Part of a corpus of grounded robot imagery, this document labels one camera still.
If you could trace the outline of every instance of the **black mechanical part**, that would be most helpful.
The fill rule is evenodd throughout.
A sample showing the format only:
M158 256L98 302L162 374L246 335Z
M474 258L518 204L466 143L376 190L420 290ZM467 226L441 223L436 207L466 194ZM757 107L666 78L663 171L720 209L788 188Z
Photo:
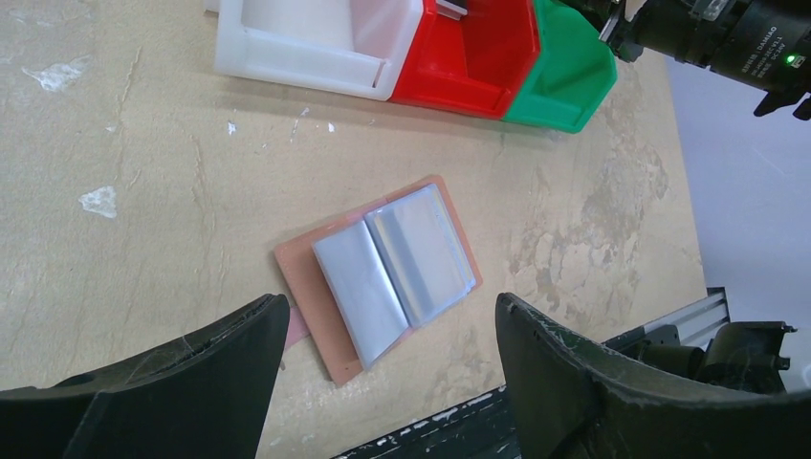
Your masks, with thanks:
M513 294L495 310L523 457L800 457L811 391L764 396L679 378L554 322Z
M4 456L253 458L289 319L287 298L264 295L54 387L0 392Z
M791 364L779 355L783 336L797 331L785 322L733 322L718 330L696 379L758 394L785 392L779 370Z
M622 60L650 48L679 62L766 91L761 117L811 92L811 2L799 0L647 0L624 18L625 0L562 0L578 10ZM794 111L811 119L811 98Z

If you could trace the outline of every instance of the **white paint stain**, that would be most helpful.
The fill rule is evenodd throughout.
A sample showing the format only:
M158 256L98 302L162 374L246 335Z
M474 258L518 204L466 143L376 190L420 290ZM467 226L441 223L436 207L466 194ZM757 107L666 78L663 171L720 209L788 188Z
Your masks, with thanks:
M456 411L459 411L459 408L451 408L448 411L444 411L442 413L437 414L431 419L434 420L435 422L446 421L450 417L450 415L455 413Z
M492 396L493 396L493 394L487 393L487 394L484 394L482 396L476 397L475 399L468 402L468 406L470 406L472 404L478 404L478 403L484 402L485 400L489 399Z
M83 55L67 64L56 63L45 70L32 71L23 67L22 71L27 76L39 81L42 89L55 93L76 82L87 70L92 58L91 55Z
M296 121L293 122L293 130L290 131L290 143L293 143L293 139L296 137L296 132L298 132L298 118L296 118Z
M116 189L111 186L101 188L79 196L81 208L107 218L116 218Z

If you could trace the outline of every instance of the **wooden table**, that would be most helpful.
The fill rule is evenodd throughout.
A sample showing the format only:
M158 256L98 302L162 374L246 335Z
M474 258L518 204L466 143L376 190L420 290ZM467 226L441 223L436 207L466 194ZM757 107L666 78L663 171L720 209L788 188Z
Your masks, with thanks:
M216 16L196 0L11 3L2 389L57 383L286 293L273 246L432 173L483 287L340 389L309 339L292 347L260 456L335 454L503 383L499 292L593 339L704 295L654 53L621 65L569 136L215 75ZM114 218L79 202L104 186Z

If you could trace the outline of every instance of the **storage bin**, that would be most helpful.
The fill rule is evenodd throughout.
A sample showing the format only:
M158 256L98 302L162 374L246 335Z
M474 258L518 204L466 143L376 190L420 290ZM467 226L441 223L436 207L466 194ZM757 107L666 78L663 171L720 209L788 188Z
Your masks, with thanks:
M617 81L617 64L576 10L535 0L542 52L504 121L580 132Z
M207 0L219 12L214 69L387 100L422 0Z
M540 51L531 0L469 0L459 20L423 5L391 101L503 118Z

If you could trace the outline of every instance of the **red storage bin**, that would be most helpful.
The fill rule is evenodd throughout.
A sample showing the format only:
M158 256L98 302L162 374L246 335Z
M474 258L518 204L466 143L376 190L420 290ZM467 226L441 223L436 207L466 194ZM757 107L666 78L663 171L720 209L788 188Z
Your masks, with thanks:
M423 4L390 100L503 118L540 53L532 0L469 0L460 20Z

